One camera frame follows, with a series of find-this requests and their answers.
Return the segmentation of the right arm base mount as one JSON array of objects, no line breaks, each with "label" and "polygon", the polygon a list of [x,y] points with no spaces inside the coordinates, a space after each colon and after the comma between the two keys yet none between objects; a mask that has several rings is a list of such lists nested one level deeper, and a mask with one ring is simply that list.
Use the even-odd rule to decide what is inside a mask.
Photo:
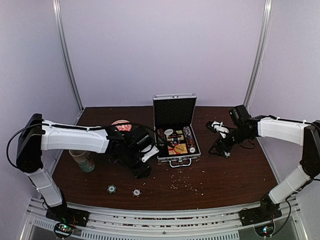
[{"label": "right arm base mount", "polygon": [[274,220],[282,216],[278,204],[243,208],[238,214],[243,227],[253,226],[255,233],[263,238],[270,238],[275,233],[276,225]]}]

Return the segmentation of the black poker chip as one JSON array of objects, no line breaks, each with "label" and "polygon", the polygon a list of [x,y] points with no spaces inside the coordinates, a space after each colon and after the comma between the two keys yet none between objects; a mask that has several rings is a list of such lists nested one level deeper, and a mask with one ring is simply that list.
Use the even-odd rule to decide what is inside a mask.
[{"label": "black poker chip", "polygon": [[191,147],[190,149],[189,149],[189,152],[190,153],[194,153],[196,151],[196,149],[194,148],[194,147]]},{"label": "black poker chip", "polygon": [[138,189],[138,188],[135,188],[133,191],[132,191],[132,195],[134,197],[139,197],[140,195],[142,194],[141,190]]}]

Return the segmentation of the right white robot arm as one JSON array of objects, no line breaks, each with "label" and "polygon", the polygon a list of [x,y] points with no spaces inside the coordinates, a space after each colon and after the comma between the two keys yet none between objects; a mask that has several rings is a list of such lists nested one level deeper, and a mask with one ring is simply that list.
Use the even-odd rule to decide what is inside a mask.
[{"label": "right white robot arm", "polygon": [[301,191],[320,174],[320,122],[291,120],[271,115],[243,117],[235,127],[208,121],[206,128],[219,134],[209,153],[225,158],[232,148],[246,140],[257,138],[278,175],[279,183],[262,199],[256,210],[259,220],[268,220],[279,203]]}]

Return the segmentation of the aluminium poker case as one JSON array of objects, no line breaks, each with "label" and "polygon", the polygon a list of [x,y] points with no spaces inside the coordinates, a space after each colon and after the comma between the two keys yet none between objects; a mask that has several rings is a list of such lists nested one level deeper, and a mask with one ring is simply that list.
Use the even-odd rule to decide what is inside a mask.
[{"label": "aluminium poker case", "polygon": [[[180,94],[159,94],[154,95],[153,101],[153,126],[156,132],[155,139],[159,145],[157,161],[167,163],[171,168],[190,167],[192,162],[201,156],[201,150],[192,127],[197,95],[195,93]],[[196,151],[188,151],[187,140],[185,139],[183,128],[189,127],[196,145]],[[159,139],[157,129],[173,129],[173,134],[181,134],[183,140],[169,141]],[[177,144],[186,144],[188,153],[169,155],[168,146],[174,147]]]}]

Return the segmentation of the red Texas Hold'em card box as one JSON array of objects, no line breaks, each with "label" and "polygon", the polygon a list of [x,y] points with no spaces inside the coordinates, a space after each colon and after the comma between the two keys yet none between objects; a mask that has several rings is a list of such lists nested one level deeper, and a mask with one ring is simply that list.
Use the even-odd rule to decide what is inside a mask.
[{"label": "red Texas Hold'em card box", "polygon": [[175,144],[174,147],[168,146],[167,148],[169,155],[181,155],[188,153],[187,146],[185,143]]}]

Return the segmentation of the yellow round button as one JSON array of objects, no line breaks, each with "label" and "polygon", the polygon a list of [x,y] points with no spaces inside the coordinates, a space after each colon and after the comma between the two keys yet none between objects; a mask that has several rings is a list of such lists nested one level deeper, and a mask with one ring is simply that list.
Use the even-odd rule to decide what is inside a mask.
[{"label": "yellow round button", "polygon": [[182,153],[184,151],[184,148],[181,147],[180,145],[176,145],[174,147],[174,151],[177,152],[177,153]]}]

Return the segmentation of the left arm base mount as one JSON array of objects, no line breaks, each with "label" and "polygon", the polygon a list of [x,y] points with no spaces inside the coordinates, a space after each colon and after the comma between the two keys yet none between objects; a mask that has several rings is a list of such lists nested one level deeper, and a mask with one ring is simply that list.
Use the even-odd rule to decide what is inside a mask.
[{"label": "left arm base mount", "polygon": [[90,213],[85,210],[67,208],[66,212],[53,212],[51,209],[46,211],[46,218],[56,221],[53,233],[59,239],[69,238],[77,227],[86,227]]}]

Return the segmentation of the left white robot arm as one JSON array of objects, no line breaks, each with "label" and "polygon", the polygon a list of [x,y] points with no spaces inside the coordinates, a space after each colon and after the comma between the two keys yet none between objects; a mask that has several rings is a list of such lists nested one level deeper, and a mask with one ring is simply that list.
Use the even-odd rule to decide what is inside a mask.
[{"label": "left white robot arm", "polygon": [[27,184],[43,197],[61,222],[72,218],[68,203],[118,208],[136,191],[136,182],[151,173],[150,158],[159,149],[149,126],[133,131],[115,125],[78,126],[33,114],[18,137],[16,157],[9,163],[27,176]]}]

